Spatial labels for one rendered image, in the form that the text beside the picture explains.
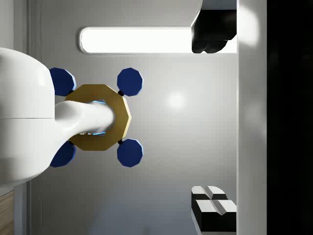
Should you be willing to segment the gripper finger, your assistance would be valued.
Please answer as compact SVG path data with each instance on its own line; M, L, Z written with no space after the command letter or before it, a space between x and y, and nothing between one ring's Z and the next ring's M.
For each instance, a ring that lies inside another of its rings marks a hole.
M216 186L193 186L191 215L198 235L237 235L237 206Z
M201 10L192 26L192 52L216 53L236 34L236 10Z

